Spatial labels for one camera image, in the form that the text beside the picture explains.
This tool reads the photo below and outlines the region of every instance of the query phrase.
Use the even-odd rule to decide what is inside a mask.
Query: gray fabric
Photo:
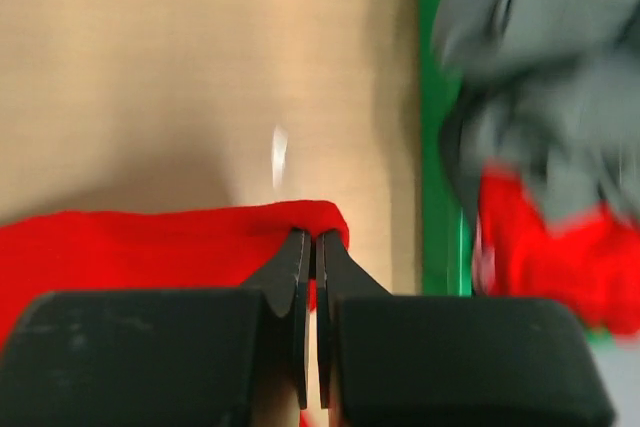
[[[617,40],[639,0],[442,0],[432,45],[467,81],[495,80]]]
[[[640,220],[640,60],[625,50],[527,78],[465,123],[460,166],[514,168],[548,220],[606,200]]]

